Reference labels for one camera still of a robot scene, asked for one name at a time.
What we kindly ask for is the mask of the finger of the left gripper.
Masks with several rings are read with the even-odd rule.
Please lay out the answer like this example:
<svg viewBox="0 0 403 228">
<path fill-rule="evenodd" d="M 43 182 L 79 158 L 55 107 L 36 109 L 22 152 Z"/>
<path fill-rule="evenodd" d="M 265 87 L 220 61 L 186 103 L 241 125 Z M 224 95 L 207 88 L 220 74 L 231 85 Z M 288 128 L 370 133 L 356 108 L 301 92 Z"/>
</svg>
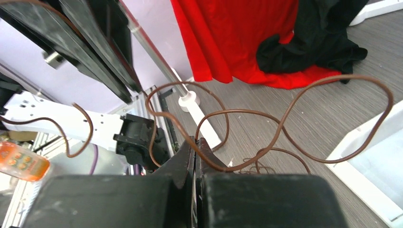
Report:
<svg viewBox="0 0 403 228">
<path fill-rule="evenodd" d="M 131 102 L 131 90 L 67 18 L 60 0 L 3 0 L 0 17 L 44 50 L 56 52 L 81 73 L 104 84 L 123 102 Z"/>
<path fill-rule="evenodd" d="M 62 0 L 63 12 L 120 82 L 140 92 L 128 19 L 116 0 Z"/>
</svg>

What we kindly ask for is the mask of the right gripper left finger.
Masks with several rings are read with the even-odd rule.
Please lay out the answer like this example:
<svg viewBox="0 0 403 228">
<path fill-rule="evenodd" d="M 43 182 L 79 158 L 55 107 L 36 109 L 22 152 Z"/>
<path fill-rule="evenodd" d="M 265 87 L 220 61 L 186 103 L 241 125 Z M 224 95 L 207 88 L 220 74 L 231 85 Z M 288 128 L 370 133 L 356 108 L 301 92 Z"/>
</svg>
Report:
<svg viewBox="0 0 403 228">
<path fill-rule="evenodd" d="M 25 228 L 189 228 L 194 150 L 183 143 L 144 176 L 65 175 L 48 180 Z"/>
</svg>

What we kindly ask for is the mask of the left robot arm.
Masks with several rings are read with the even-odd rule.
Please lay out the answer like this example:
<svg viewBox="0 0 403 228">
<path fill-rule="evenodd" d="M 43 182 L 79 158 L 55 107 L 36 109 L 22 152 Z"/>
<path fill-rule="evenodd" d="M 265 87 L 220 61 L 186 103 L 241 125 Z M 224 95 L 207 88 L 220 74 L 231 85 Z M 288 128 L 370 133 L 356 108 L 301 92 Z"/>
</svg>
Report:
<svg viewBox="0 0 403 228">
<path fill-rule="evenodd" d="M 62 0 L 60 9 L 39 0 L 3 0 L 0 13 L 54 44 L 63 56 L 83 64 L 122 101 L 130 103 L 130 91 L 140 92 L 142 87 L 130 56 L 110 37 L 110 18 L 105 19 L 107 30 L 102 30 L 102 21 L 96 18 L 93 7 L 102 5 L 113 5 L 122 25 L 134 27 L 133 15 L 117 0 Z M 52 133 L 97 144 L 149 172 L 170 158 L 172 148 L 151 119 L 87 113 L 77 105 L 43 101 L 8 81 L 0 83 L 0 103 L 1 129 Z"/>
</svg>

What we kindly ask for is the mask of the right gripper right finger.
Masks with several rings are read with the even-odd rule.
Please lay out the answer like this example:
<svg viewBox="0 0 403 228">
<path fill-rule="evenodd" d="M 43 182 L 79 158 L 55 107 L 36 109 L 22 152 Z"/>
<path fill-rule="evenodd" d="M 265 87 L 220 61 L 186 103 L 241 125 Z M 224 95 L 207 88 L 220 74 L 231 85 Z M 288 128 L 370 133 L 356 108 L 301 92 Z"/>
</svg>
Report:
<svg viewBox="0 0 403 228">
<path fill-rule="evenodd" d="M 201 228 L 344 228 L 328 182 L 310 174 L 219 172 L 195 156 Z"/>
</svg>

